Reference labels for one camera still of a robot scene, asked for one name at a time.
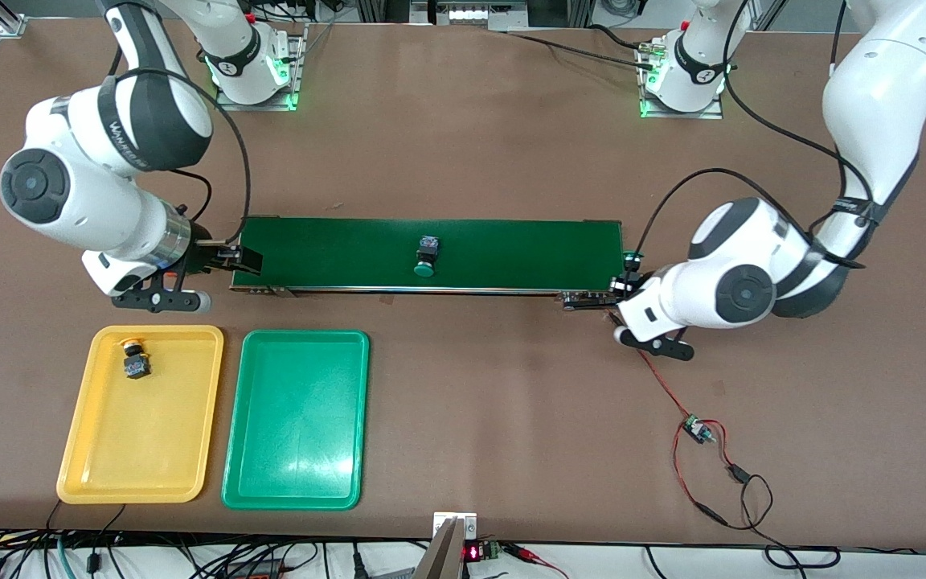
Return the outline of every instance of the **yellow tray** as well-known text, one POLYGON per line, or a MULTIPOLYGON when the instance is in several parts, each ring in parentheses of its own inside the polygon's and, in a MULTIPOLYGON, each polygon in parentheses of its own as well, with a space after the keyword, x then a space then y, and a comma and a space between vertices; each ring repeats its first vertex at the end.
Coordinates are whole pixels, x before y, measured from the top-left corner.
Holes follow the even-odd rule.
POLYGON ((66 503, 184 503, 202 490, 223 334, 213 326, 108 326, 84 367, 55 492, 66 503), (124 372, 139 338, 152 373, 124 372))

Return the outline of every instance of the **white robot link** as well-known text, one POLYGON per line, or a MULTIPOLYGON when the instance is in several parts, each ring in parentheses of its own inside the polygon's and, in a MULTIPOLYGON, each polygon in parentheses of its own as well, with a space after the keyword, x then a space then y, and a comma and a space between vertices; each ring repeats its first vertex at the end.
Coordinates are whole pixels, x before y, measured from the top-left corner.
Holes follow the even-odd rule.
MULTIPOLYGON (((709 38, 711 44, 699 51, 716 55, 736 18, 736 10, 728 7, 738 3, 710 2, 712 14, 730 15, 727 25, 702 10, 685 35, 697 25, 717 29, 697 31, 697 38, 709 38)), ((865 35, 827 82, 823 114, 837 150, 865 182, 842 166, 841 194, 816 223, 815 236, 789 227, 785 216, 762 199, 717 208, 692 236, 687 261, 659 268, 624 288, 617 341, 690 359, 690 345, 680 339, 685 327, 731 329, 772 312, 807 318, 841 292, 852 260, 871 241, 910 178, 926 118, 926 0, 850 0, 850 7, 865 35), (668 337, 674 331, 678 336, 668 337)), ((679 45, 679 40, 670 43, 679 45)), ((664 82, 677 82, 673 78, 680 70, 683 82, 690 82, 691 70, 680 65, 664 82)), ((666 103, 665 95, 659 94, 666 103)))
MULTIPOLYGON (((232 101, 258 103, 287 84, 273 73, 281 43, 287 48, 286 33, 250 25, 234 2, 164 4, 195 33, 232 101)), ((232 239, 210 241, 205 228, 133 181, 139 173, 201 160, 212 121, 183 81, 186 73, 158 12, 143 0, 99 0, 99 7, 131 72, 34 105, 23 148, 2 168, 0 197, 27 227, 84 249, 84 267, 114 305, 208 310, 206 294, 181 289, 185 274, 213 268, 258 273, 262 257, 232 239), (166 273, 177 275, 175 285, 164 285, 166 273)))

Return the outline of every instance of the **green tray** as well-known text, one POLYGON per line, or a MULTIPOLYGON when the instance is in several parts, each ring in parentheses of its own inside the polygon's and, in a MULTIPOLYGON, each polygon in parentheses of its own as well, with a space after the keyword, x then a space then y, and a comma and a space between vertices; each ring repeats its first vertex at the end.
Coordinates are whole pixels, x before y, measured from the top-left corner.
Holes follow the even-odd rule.
POLYGON ((620 221, 342 220, 249 217, 242 243, 261 275, 234 290, 558 294, 606 292, 624 270, 620 221), (414 273, 425 235, 440 239, 432 277, 414 273))
POLYGON ((367 334, 245 337, 221 498, 231 509, 345 510, 359 502, 367 334))

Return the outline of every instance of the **green conveyor belt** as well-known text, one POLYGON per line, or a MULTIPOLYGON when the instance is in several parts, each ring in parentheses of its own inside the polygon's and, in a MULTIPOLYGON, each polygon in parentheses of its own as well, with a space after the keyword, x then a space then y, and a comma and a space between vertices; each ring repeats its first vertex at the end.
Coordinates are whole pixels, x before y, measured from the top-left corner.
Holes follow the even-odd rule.
POLYGON ((243 245, 262 274, 232 288, 299 292, 555 294, 604 292, 620 274, 618 221, 341 220, 249 217, 243 245), (414 273, 420 238, 440 239, 432 277, 414 273))

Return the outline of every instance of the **brown table surface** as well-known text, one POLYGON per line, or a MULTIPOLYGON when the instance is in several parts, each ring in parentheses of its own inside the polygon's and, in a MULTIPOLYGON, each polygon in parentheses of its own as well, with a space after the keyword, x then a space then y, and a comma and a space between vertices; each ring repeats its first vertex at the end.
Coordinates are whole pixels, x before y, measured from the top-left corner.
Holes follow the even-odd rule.
MULTIPOLYGON (((170 26, 185 62, 191 34, 170 26)), ((621 55, 599 33, 556 41, 621 55)), ((636 32, 629 32, 636 38, 636 32)), ((35 21, 0 47, 0 167, 34 103, 100 81, 114 49, 99 19, 35 21)), ((736 83, 761 113, 830 142, 821 92, 830 37, 750 34, 736 83)), ((196 170, 216 195, 203 222, 235 227, 241 160, 228 128, 196 170)), ((631 69, 467 27, 338 26, 309 56, 298 113, 237 113, 252 210, 286 216, 622 220, 629 245, 662 193, 719 166, 746 172, 808 223, 838 191, 834 162, 728 106, 723 121, 640 120, 631 69)), ((199 185, 139 179, 194 207, 199 185)), ((647 264, 682 259, 699 221, 749 195, 690 184, 662 213, 647 264)), ((790 544, 926 547, 926 131, 907 190, 826 312, 737 331, 692 330, 690 363, 658 366, 684 404, 721 419, 731 456, 768 478, 763 529, 790 544)), ((190 279, 201 315, 114 309, 78 250, 0 203, 0 527, 37 528, 92 336, 114 323, 212 323, 227 336, 209 470, 178 505, 132 505, 117 528, 426 536, 431 514, 475 511, 518 540, 758 543, 686 501, 670 464, 679 413, 598 312, 547 298, 228 292, 190 279), (372 340, 363 498, 348 512, 238 512, 220 483, 241 341, 257 327, 353 327, 372 340)), ((715 447, 681 447, 697 498, 738 518, 715 447)), ((96 528, 115 506, 63 505, 56 527, 96 528)))

